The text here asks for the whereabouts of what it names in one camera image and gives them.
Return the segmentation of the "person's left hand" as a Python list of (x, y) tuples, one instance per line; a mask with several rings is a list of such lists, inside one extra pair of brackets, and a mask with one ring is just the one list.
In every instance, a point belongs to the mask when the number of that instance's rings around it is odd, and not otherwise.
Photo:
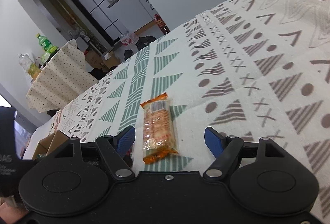
[(17, 204), (12, 197), (1, 197), (1, 223), (16, 223), (27, 214), (25, 206)]

